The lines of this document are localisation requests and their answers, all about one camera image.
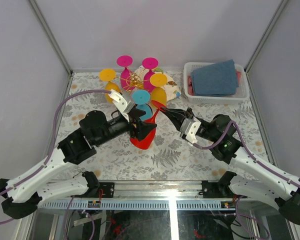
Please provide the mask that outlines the red wine glass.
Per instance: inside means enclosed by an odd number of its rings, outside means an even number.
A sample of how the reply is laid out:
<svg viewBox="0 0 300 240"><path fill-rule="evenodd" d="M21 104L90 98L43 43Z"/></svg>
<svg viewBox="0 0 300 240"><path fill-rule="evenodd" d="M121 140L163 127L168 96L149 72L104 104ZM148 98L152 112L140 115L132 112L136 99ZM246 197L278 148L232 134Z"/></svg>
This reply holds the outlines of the red wine glass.
<svg viewBox="0 0 300 240"><path fill-rule="evenodd" d="M145 120L143 122L146 122L146 123L155 123L156 124L156 117L160 111L160 108L163 108L163 107L166 107L164 106L163 104L157 102L157 101L153 101L153 103L156 105L157 109L155 111L155 113L152 115L152 117L148 120ZM155 138L155 135L156 135L156 129L153 129L149 135L143 139L143 140L138 140L138 139L135 139L135 138L130 138L130 142L137 148L141 149L141 150L147 150L150 145L152 144L154 138Z"/></svg>

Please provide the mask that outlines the teal wine glass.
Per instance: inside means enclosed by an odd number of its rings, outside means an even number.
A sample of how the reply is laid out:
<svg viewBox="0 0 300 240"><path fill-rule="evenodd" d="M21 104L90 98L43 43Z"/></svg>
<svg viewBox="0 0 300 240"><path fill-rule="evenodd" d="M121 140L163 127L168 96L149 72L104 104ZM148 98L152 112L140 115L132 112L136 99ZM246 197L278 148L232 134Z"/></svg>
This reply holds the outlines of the teal wine glass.
<svg viewBox="0 0 300 240"><path fill-rule="evenodd" d="M150 98L149 92L143 89L139 89L132 94L136 108L145 112L145 114L140 117L142 121L148 120L153 116L153 111L148 105Z"/></svg>

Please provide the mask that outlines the yellow wine glass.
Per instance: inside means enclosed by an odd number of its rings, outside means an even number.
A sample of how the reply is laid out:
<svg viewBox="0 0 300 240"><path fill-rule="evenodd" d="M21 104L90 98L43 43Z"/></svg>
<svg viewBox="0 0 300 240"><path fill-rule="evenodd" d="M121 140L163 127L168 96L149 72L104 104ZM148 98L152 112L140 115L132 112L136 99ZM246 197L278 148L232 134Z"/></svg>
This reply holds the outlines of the yellow wine glass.
<svg viewBox="0 0 300 240"><path fill-rule="evenodd" d="M168 78L163 73L155 73L150 77L150 83L154 86L150 94L150 103L156 109L157 106L153 101L159 102L162 105L167 105L167 94L162 88L168 82Z"/></svg>
<svg viewBox="0 0 300 240"><path fill-rule="evenodd" d="M113 82L115 78L116 72L111 68L105 68L99 73L99 79L106 83L104 87L106 91L115 90L116 92L121 93L119 86Z"/></svg>

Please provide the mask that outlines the gold wine glass rack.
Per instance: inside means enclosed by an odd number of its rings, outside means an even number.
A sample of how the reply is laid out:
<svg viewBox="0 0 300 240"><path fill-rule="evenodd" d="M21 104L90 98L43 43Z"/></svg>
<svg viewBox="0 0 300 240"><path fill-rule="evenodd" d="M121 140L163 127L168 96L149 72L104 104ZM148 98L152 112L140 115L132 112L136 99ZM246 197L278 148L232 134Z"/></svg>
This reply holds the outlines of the gold wine glass rack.
<svg viewBox="0 0 300 240"><path fill-rule="evenodd" d="M131 84L134 86L134 89L131 90L131 91L126 91L127 93L131 93L132 91L134 90L145 90L144 89L144 84L143 84L143 80L141 79L140 76L138 76L136 73L134 73L134 71L132 71L132 74L131 74L131 77L130 77L130 80L131 80Z"/></svg>

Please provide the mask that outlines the magenta wine glass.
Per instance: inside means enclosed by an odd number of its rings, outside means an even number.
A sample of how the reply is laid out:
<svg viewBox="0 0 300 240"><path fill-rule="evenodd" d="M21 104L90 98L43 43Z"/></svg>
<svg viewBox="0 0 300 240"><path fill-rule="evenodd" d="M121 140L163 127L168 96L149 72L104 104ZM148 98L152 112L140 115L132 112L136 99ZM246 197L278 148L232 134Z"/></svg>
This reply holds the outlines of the magenta wine glass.
<svg viewBox="0 0 300 240"><path fill-rule="evenodd" d="M147 90L149 93L152 92L152 90L155 88L151 82L150 78L152 75L154 75L154 69L158 67L159 61L154 57L147 57L142 61L142 66L145 70L147 70L147 73L143 77L143 88Z"/></svg>
<svg viewBox="0 0 300 240"><path fill-rule="evenodd" d="M121 88L126 92L132 91L135 87L131 83L131 74L133 72L129 67L133 63L133 58L129 55L122 55L117 58L116 63L118 66L124 68L120 74Z"/></svg>

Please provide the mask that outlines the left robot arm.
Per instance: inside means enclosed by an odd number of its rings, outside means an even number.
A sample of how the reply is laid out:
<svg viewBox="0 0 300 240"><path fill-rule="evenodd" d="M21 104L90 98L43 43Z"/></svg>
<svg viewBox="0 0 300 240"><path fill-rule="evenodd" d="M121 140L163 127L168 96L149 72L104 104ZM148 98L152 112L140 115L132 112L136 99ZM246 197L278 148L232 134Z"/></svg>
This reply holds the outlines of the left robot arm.
<svg viewBox="0 0 300 240"><path fill-rule="evenodd" d="M95 197L100 183L91 171L55 183L52 179L78 166L97 153L96 147L122 134L128 133L137 141L149 138L157 127L155 121L142 121L143 110L133 108L131 113L127 118L119 114L107 120L102 111L90 111L79 122L80 127L58 143L51 156L15 179L1 178L0 192L6 191L1 203L3 213L17 220L51 201L69 196Z"/></svg>

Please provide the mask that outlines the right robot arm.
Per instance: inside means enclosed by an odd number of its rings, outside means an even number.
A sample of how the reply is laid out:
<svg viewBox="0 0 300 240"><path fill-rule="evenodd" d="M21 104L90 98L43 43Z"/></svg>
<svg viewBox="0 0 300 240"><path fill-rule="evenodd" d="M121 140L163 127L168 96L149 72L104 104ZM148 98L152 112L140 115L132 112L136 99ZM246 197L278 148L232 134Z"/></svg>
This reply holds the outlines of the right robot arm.
<svg viewBox="0 0 300 240"><path fill-rule="evenodd" d="M229 116L218 114L207 122L187 110L160 107L180 132L182 139L200 150L209 150L219 161L250 174L247 180L226 172L218 184L223 197L246 196L265 203L288 221L300 225L300 177L290 174L252 153L238 125Z"/></svg>

